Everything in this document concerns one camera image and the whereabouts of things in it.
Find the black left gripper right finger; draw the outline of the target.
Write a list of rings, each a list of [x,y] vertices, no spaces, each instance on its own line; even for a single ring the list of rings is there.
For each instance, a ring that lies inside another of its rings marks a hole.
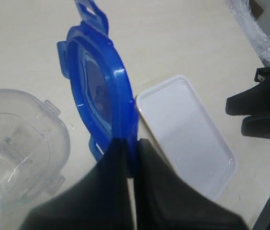
[[[148,139],[137,142],[134,177],[139,230],[246,230],[243,219],[196,192],[162,160]]]

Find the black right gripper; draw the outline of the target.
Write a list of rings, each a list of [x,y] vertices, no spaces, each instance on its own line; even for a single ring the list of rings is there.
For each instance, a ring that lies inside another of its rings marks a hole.
[[[258,84],[227,98],[225,112],[228,115],[256,115],[270,111],[270,67],[257,68],[254,82]],[[244,118],[241,134],[246,137],[270,139],[270,117]]]

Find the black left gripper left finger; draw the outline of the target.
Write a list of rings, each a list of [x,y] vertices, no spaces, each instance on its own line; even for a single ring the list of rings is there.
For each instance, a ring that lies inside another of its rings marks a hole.
[[[127,143],[114,138],[101,160],[77,184],[33,208],[22,230],[131,230]]]

